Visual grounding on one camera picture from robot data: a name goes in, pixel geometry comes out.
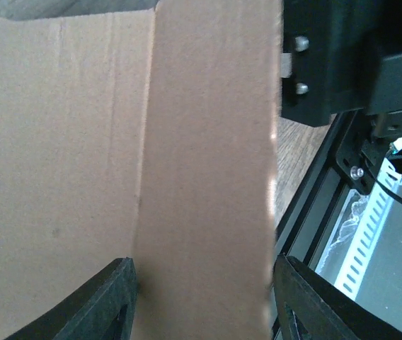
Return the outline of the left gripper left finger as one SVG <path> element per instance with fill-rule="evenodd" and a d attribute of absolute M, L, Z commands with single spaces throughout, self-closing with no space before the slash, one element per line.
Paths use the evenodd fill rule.
<path fill-rule="evenodd" d="M 115 259 L 51 310 L 7 338 L 129 339 L 137 293 L 133 259 Z"/>

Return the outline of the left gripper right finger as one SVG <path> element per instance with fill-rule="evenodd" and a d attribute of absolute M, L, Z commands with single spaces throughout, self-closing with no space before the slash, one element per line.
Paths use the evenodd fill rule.
<path fill-rule="evenodd" d="M 402 339 L 402 331 L 366 311 L 293 256 L 273 272 L 283 339 Z"/>

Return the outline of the cardboard box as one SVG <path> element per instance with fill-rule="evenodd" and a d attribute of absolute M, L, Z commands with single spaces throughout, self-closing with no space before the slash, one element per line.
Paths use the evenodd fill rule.
<path fill-rule="evenodd" d="M 269 339 L 279 1 L 0 17 L 0 339 L 134 259 L 134 339 Z"/>

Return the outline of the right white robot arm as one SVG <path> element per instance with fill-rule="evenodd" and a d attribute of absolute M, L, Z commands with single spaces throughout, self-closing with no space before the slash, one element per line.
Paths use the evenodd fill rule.
<path fill-rule="evenodd" d="M 283 118 L 313 128 L 361 113 L 402 137 L 402 1 L 285 1 Z"/>

